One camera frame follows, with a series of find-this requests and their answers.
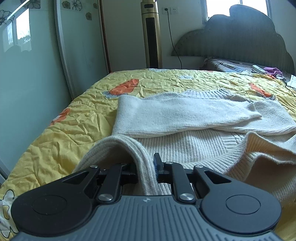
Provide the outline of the patterned pillow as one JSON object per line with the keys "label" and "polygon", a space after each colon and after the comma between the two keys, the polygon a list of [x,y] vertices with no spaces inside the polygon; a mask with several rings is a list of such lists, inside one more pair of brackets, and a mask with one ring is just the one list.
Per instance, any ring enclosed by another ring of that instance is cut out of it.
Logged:
{"label": "patterned pillow", "polygon": [[231,72],[231,73],[256,73],[252,70],[254,63],[239,62],[236,60],[227,60],[221,58],[207,58],[204,61],[204,65],[201,67],[202,70],[219,71],[219,72]]}

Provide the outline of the grey upholstered headboard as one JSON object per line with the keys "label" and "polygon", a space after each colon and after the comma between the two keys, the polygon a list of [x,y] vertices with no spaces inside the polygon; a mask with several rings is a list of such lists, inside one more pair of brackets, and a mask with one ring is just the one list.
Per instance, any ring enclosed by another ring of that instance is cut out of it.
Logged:
{"label": "grey upholstered headboard", "polygon": [[214,15],[204,28],[180,37],[171,55],[237,60],[295,72],[292,56],[273,21],[255,9]]}

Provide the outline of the yellow floral bed quilt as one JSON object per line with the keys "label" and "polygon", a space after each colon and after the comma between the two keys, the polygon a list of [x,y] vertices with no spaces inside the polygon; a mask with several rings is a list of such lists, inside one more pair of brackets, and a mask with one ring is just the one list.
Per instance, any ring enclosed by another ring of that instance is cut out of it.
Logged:
{"label": "yellow floral bed quilt", "polygon": [[111,134],[121,94],[147,97],[219,88],[252,100],[274,97],[295,116],[295,92],[268,74],[166,69],[111,73],[76,97],[20,157],[1,186],[1,240],[16,234],[9,213],[14,197],[70,174],[96,141]]}

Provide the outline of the gold tower fan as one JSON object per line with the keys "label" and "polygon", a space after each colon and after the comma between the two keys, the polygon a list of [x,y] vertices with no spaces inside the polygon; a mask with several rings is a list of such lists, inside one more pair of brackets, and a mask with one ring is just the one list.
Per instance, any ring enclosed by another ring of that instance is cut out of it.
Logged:
{"label": "gold tower fan", "polygon": [[142,1],[141,13],[147,68],[161,69],[162,47],[157,1]]}

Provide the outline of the white wall socket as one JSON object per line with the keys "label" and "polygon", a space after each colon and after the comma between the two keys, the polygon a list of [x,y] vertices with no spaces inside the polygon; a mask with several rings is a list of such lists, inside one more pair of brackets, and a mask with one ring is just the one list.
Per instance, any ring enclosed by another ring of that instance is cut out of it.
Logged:
{"label": "white wall socket", "polygon": [[177,15],[179,13],[179,10],[177,7],[163,7],[162,14],[166,13],[168,13],[169,15]]}

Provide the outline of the window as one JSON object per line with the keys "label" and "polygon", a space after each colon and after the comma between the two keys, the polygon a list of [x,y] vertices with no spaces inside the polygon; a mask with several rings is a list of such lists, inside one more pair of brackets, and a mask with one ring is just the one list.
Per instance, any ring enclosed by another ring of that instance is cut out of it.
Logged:
{"label": "window", "polygon": [[272,18],[271,13],[271,4],[270,1],[266,0],[233,0],[233,1],[211,1],[203,0],[200,1],[202,20],[203,24],[206,24],[207,21],[214,15],[225,15],[231,16],[234,15],[234,11],[238,9],[241,11],[250,11],[255,9],[269,18]]}

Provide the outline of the white knit sweater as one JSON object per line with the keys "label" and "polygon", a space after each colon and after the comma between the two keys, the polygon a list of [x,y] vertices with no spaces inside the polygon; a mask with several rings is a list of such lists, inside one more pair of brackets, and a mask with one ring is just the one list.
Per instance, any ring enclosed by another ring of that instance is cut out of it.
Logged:
{"label": "white knit sweater", "polygon": [[134,162],[134,193],[170,194],[157,182],[155,153],[164,162],[229,175],[282,204],[295,201],[295,121],[276,100],[249,100],[225,89],[122,95],[112,134],[89,150],[76,171]]}

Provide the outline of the purple cloth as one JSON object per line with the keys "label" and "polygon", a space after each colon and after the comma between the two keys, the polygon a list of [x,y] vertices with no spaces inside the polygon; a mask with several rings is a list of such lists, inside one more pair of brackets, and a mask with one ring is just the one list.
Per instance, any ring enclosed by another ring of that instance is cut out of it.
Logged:
{"label": "purple cloth", "polygon": [[283,73],[276,67],[264,67],[264,71],[277,79],[283,79]]}

